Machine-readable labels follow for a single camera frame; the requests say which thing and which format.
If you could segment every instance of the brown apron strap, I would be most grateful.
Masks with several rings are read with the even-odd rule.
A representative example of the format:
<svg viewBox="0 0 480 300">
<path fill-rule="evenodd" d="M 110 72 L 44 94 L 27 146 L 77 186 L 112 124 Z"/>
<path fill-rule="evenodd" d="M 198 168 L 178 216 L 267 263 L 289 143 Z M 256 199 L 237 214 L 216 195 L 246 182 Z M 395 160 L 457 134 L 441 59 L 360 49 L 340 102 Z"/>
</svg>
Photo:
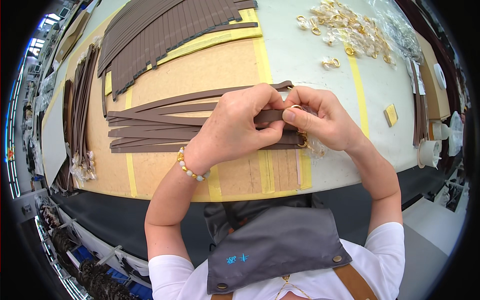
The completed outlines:
<svg viewBox="0 0 480 300">
<path fill-rule="evenodd" d="M 213 294 L 211 300 L 232 300 L 233 292 L 228 294 Z"/>
<path fill-rule="evenodd" d="M 333 268 L 355 300 L 377 300 L 368 283 L 351 264 Z M 211 300 L 232 300 L 233 293 L 214 294 Z"/>
</svg>

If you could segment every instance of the hand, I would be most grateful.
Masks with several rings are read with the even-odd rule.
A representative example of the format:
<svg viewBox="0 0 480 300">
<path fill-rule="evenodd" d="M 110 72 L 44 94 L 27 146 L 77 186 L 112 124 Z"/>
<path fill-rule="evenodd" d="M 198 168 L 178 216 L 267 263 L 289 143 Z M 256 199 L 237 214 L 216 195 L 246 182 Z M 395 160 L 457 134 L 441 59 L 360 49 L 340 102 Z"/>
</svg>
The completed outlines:
<svg viewBox="0 0 480 300">
<path fill-rule="evenodd" d="M 285 106 L 306 105 L 318 111 L 318 117 L 298 108 L 287 108 L 283 120 L 317 137 L 332 150 L 348 151 L 365 136 L 347 111 L 330 91 L 296 86 L 290 91 Z"/>
<path fill-rule="evenodd" d="M 255 129 L 253 117 L 262 109 L 283 109 L 279 92 L 268 84 L 224 94 L 200 132 L 185 148 L 185 163 L 196 174 L 275 144 L 282 137 L 283 121 Z"/>
</svg>

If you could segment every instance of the white t-shirt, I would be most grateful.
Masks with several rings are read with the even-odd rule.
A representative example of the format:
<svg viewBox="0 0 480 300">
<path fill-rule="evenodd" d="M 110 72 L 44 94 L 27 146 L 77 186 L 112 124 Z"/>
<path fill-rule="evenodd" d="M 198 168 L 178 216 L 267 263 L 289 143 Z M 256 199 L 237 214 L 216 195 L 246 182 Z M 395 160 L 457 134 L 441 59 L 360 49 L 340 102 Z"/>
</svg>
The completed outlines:
<svg viewBox="0 0 480 300">
<path fill-rule="evenodd" d="M 386 223 L 373 230 L 365 247 L 340 240 L 353 261 L 351 265 L 365 279 L 379 300 L 398 296 L 405 267 L 403 226 Z M 160 255 L 148 262 L 155 300 L 210 300 L 206 292 L 208 261 L 194 269 L 191 262 L 176 255 Z M 290 275 L 290 283 L 302 289 L 310 298 L 349 299 L 353 297 L 333 269 L 298 272 Z M 237 289 L 233 300 L 274 300 L 285 281 L 281 277 L 264 280 Z M 299 290 L 287 285 L 288 291 L 305 297 Z"/>
</svg>

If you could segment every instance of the gold necklace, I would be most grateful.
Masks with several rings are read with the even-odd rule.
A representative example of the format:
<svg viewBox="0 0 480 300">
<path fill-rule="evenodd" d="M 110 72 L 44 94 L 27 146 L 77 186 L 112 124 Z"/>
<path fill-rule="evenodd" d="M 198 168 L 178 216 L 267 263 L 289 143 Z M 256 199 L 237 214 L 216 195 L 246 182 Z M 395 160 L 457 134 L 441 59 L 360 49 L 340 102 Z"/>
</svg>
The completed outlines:
<svg viewBox="0 0 480 300">
<path fill-rule="evenodd" d="M 275 300 L 278 299 L 278 296 L 280 295 L 280 292 L 283 290 L 283 288 L 284 288 L 287 284 L 290 284 L 291 286 L 293 286 L 294 288 L 296 288 L 297 290 L 299 290 L 300 292 L 302 292 L 302 294 L 304 294 L 308 299 L 311 300 L 311 298 L 308 297 L 308 295 L 305 294 L 304 291 L 302 291 L 301 289 L 299 289 L 296 285 L 288 282 L 288 279 L 290 279 L 290 275 L 282 276 L 282 278 L 283 278 L 283 280 L 285 280 L 285 283 L 282 285 L 282 288 L 280 289 L 280 291 L 278 291 L 278 294 L 276 295 Z"/>
</svg>

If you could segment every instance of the tape roll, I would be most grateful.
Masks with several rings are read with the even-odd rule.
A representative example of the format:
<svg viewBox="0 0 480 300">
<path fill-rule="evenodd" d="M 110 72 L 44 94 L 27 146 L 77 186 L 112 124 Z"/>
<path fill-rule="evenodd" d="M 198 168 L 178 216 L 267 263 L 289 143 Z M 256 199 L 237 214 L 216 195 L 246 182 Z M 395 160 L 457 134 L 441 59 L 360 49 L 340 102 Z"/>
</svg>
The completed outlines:
<svg viewBox="0 0 480 300">
<path fill-rule="evenodd" d="M 446 89 L 447 81 L 445 80 L 445 75 L 442 67 L 440 66 L 440 64 L 436 63 L 433 65 L 433 69 L 435 70 L 435 76 L 437 77 L 438 85 L 441 89 Z"/>
</svg>

